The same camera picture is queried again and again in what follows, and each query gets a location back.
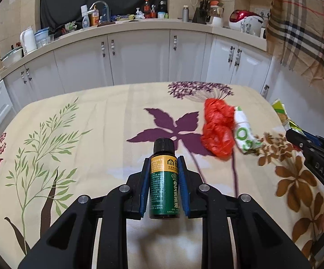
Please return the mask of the colourful wrapper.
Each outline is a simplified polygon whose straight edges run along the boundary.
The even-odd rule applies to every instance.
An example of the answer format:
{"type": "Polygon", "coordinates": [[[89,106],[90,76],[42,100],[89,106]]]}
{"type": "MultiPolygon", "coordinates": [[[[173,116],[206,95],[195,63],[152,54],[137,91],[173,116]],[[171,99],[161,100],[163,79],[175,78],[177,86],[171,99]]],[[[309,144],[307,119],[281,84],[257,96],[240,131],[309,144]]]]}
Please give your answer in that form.
{"type": "Polygon", "coordinates": [[[271,104],[271,106],[274,109],[274,111],[277,113],[285,130],[292,129],[300,134],[303,134],[302,129],[297,124],[295,124],[288,116],[285,105],[281,102],[280,99],[275,100],[271,104]]]}

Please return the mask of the green yellow spray bottle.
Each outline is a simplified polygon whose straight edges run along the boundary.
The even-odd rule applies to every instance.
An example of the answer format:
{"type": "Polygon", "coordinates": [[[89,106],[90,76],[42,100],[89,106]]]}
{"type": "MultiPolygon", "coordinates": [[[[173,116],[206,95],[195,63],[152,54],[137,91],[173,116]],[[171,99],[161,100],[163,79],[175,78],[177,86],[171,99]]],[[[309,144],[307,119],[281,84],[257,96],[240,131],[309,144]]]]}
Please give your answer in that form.
{"type": "Polygon", "coordinates": [[[174,142],[168,138],[155,140],[150,159],[150,218],[179,217],[178,161],[174,142]]]}

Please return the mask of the white kitchen cabinets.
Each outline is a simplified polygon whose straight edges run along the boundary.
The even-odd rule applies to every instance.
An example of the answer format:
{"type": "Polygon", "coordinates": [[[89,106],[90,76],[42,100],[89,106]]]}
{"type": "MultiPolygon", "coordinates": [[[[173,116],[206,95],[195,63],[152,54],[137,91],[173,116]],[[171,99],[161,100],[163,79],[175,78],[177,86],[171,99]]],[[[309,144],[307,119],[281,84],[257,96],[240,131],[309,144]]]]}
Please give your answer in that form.
{"type": "Polygon", "coordinates": [[[266,46],[247,33],[174,20],[79,30],[0,72],[0,133],[27,104],[96,87],[207,81],[261,92],[271,63],[266,46]]]}

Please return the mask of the chrome kitchen faucet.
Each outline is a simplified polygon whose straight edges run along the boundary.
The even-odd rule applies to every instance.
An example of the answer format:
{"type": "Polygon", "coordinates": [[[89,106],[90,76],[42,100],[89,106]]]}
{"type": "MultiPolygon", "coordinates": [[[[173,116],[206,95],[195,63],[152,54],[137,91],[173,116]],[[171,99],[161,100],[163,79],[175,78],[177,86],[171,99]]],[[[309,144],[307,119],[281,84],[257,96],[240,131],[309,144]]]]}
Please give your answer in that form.
{"type": "Polygon", "coordinates": [[[109,5],[105,1],[94,2],[90,10],[93,11],[93,6],[99,10],[99,22],[111,22],[111,11],[109,5]]]}

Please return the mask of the white green snack wrapper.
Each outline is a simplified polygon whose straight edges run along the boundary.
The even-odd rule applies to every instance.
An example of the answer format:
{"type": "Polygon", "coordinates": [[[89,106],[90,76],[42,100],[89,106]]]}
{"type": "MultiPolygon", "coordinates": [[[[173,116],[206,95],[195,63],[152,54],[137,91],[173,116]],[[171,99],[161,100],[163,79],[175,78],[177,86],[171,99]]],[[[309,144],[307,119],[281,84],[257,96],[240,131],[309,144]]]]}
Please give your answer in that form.
{"type": "Polygon", "coordinates": [[[247,116],[240,106],[234,107],[234,140],[243,154],[257,151],[261,141],[254,136],[247,116]]]}

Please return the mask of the red plastic bag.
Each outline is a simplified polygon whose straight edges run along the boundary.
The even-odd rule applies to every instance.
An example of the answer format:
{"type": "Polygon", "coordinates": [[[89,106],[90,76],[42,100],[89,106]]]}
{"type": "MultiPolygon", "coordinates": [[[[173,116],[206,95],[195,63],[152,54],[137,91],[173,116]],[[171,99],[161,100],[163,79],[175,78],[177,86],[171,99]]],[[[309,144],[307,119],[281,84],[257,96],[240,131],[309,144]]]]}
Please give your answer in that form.
{"type": "Polygon", "coordinates": [[[231,157],[233,152],[234,112],[234,107],[221,99],[205,100],[205,123],[201,143],[209,152],[221,159],[231,157]]]}

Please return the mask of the red white rice cooker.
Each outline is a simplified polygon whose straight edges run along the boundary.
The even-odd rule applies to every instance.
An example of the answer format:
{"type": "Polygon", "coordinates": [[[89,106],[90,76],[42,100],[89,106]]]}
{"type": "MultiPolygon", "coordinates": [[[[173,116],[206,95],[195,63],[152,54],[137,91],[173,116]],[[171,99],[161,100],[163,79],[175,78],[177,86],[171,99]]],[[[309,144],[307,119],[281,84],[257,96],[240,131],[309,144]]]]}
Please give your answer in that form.
{"type": "Polygon", "coordinates": [[[261,34],[264,18],[248,10],[234,10],[229,18],[229,28],[256,37],[261,34]]]}

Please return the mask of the white blender orange lid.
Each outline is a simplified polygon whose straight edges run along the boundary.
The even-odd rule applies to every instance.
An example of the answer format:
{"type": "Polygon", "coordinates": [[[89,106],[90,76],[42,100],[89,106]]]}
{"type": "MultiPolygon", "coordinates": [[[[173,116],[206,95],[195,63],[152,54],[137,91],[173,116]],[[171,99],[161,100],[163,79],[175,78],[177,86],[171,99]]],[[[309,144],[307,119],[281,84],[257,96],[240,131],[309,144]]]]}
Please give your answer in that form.
{"type": "Polygon", "coordinates": [[[216,0],[210,2],[210,8],[208,11],[208,20],[207,23],[212,26],[223,26],[223,14],[224,6],[223,3],[216,0]]]}

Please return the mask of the black knife block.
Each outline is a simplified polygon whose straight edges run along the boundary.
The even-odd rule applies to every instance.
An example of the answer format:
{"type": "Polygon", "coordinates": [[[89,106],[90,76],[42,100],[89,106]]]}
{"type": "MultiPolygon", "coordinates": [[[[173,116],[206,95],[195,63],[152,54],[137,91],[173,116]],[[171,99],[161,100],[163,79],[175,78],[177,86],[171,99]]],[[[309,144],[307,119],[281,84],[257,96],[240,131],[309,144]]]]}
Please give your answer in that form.
{"type": "Polygon", "coordinates": [[[208,11],[210,8],[209,0],[202,0],[199,7],[196,8],[192,22],[198,24],[206,24],[208,11]]]}

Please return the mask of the steel thermos bottle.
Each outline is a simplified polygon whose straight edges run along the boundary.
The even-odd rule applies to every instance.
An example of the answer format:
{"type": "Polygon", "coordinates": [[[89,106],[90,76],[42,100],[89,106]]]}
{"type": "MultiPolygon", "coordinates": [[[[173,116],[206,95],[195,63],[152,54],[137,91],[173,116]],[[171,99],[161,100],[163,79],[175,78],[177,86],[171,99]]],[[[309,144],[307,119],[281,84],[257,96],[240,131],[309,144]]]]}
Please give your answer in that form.
{"type": "Polygon", "coordinates": [[[188,22],[189,21],[189,7],[187,5],[183,6],[182,21],[183,22],[188,22]]]}

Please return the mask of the dark soy sauce bottle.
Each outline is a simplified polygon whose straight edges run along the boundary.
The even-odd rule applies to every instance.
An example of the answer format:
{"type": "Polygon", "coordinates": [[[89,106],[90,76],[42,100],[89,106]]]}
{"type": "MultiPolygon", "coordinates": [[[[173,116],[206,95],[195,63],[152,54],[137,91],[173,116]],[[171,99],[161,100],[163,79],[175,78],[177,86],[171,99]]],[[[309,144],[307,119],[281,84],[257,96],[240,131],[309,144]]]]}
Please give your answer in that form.
{"type": "Polygon", "coordinates": [[[158,19],[167,19],[168,18],[168,11],[167,11],[167,2],[160,1],[158,5],[158,12],[157,12],[158,19]]]}

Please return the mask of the clear plastic container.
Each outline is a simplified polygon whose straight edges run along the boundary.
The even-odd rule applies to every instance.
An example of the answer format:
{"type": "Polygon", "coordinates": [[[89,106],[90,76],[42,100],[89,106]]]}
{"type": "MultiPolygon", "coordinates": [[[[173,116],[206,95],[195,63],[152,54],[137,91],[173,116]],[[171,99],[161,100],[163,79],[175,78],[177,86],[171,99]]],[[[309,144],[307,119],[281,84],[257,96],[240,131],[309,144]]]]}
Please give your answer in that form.
{"type": "Polygon", "coordinates": [[[41,48],[54,41],[54,35],[50,32],[49,27],[38,30],[34,34],[37,48],[41,48]]]}

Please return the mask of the white electric kettle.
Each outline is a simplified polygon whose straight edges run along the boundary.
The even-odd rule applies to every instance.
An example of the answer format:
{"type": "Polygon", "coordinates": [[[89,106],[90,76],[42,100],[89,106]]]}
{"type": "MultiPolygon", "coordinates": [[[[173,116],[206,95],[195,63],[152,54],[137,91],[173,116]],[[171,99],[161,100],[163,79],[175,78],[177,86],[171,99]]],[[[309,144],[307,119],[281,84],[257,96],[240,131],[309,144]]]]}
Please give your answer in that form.
{"type": "Polygon", "coordinates": [[[34,30],[30,26],[26,30],[20,33],[20,43],[23,48],[25,55],[37,50],[37,45],[35,42],[34,30]]]}

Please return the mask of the white blue detergent bottle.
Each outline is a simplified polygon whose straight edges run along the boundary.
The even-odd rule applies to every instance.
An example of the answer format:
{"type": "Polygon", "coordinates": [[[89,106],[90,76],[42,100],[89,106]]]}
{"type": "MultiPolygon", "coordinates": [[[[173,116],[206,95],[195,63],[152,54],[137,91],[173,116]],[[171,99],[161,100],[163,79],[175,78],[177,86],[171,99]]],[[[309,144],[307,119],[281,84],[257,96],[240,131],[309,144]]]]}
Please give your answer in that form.
{"type": "Polygon", "coordinates": [[[81,14],[82,14],[82,28],[89,28],[90,19],[88,16],[88,8],[87,5],[81,6],[81,14]]]}

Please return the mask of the orange dish soap bottle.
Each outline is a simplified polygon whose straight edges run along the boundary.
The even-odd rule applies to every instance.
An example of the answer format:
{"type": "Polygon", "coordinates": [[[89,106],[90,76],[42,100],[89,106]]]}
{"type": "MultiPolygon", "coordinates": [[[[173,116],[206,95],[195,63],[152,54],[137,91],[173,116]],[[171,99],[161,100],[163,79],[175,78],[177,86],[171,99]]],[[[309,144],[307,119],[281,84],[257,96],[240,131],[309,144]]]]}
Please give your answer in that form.
{"type": "Polygon", "coordinates": [[[97,26],[99,24],[99,10],[96,6],[93,6],[93,11],[91,12],[91,26],[97,26]]]}

